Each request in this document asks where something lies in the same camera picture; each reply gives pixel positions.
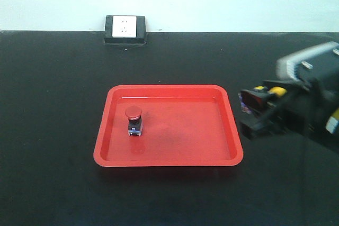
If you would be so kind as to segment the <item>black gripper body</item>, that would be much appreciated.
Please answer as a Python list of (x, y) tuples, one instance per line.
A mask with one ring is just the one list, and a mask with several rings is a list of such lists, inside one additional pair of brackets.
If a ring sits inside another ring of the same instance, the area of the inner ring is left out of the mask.
[(284, 106), (284, 126), (338, 154), (338, 78), (309, 84)]

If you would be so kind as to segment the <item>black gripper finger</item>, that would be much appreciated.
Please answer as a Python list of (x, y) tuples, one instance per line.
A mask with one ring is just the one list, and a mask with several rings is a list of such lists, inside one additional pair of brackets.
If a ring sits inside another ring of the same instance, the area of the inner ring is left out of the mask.
[(260, 85), (257, 85), (257, 86), (266, 86), (268, 88), (272, 88), (274, 86), (280, 86), (280, 87), (285, 88), (287, 90), (287, 93), (284, 96), (282, 96), (281, 98), (277, 99), (274, 102), (268, 102), (268, 103), (275, 103), (275, 104), (292, 103), (298, 97), (306, 95), (310, 92), (310, 88), (307, 86), (305, 82), (298, 82), (298, 81), (293, 81), (293, 80), (285, 80), (285, 81), (264, 80)]
[(275, 114), (265, 113), (259, 117), (246, 117), (239, 122), (241, 134), (252, 140), (259, 137), (281, 133), (283, 119)]

